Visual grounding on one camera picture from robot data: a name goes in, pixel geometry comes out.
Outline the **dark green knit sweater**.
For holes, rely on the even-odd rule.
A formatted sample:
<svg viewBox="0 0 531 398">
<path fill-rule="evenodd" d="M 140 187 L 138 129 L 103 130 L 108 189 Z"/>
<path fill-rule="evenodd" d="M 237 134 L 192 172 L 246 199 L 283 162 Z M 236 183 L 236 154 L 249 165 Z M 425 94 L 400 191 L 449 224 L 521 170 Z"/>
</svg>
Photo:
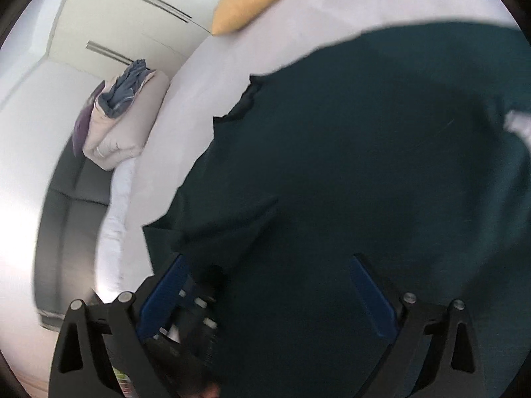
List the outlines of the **dark green knit sweater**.
<svg viewBox="0 0 531 398">
<path fill-rule="evenodd" d="M 254 76 L 144 229 L 217 300 L 224 397 L 351 397 L 385 350 L 347 267 L 464 299 L 486 393 L 530 349 L 530 46 L 489 24 L 366 33 Z"/>
</svg>

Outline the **white crumpled bed sheet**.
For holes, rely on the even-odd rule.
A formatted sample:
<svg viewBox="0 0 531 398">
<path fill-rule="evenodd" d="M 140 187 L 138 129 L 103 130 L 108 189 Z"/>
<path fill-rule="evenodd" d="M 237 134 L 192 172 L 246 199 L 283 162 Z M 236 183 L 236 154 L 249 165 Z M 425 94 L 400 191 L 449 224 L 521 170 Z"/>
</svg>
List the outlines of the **white crumpled bed sheet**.
<svg viewBox="0 0 531 398">
<path fill-rule="evenodd" d="M 129 158 L 114 169 L 110 204 L 99 230 L 95 250 L 95 293 L 105 303 L 120 294 L 120 257 L 136 164 L 136 158 Z"/>
</svg>

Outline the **dark grey headboard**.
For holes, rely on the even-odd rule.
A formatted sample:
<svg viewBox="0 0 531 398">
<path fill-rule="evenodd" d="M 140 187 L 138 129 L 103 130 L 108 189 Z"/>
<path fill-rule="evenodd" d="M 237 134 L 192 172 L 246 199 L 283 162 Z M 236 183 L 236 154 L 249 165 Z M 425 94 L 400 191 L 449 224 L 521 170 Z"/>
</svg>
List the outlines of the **dark grey headboard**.
<svg viewBox="0 0 531 398">
<path fill-rule="evenodd" d="M 61 328 L 69 304 L 95 290 L 95 251 L 113 173 L 75 155 L 67 141 L 44 199 L 33 264 L 39 325 Z"/>
</svg>

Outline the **folded beige duvet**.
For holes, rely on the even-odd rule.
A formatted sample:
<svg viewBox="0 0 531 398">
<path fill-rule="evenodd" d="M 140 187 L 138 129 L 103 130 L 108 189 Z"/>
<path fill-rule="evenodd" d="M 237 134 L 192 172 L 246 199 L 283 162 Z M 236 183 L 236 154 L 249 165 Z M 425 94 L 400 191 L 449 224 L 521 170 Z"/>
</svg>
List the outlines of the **folded beige duvet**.
<svg viewBox="0 0 531 398">
<path fill-rule="evenodd" d="M 82 149 L 84 155 L 106 171 L 138 156 L 147 143 L 168 86 L 166 74 L 155 70 L 117 119 L 107 117 L 104 108 L 96 102 Z"/>
</svg>

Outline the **purple cushion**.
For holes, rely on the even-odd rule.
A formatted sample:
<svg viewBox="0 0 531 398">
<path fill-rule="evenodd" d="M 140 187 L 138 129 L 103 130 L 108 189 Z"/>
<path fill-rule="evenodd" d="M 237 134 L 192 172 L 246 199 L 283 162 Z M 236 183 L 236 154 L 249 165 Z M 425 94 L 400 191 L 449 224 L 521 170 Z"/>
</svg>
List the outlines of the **purple cushion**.
<svg viewBox="0 0 531 398">
<path fill-rule="evenodd" d="M 105 81 L 102 81 L 99 85 L 95 87 L 95 90 L 91 92 L 89 97 L 86 99 L 83 108 L 77 116 L 77 120 L 74 125 L 71 137 L 73 153 L 75 156 L 80 156 L 82 153 L 83 146 L 86 142 L 86 137 L 89 130 L 89 124 L 95 100 L 104 88 Z"/>
</svg>

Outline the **grey blue crumpled cloth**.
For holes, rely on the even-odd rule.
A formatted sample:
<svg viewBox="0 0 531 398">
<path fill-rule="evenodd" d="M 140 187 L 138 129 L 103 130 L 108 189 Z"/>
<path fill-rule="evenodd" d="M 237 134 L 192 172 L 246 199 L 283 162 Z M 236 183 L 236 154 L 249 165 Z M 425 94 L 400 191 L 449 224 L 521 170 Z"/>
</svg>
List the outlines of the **grey blue crumpled cloth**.
<svg viewBox="0 0 531 398">
<path fill-rule="evenodd" d="M 131 62 L 98 97 L 97 104 L 104 115 L 109 119 L 118 119 L 122 116 L 151 73 L 144 59 Z"/>
</svg>

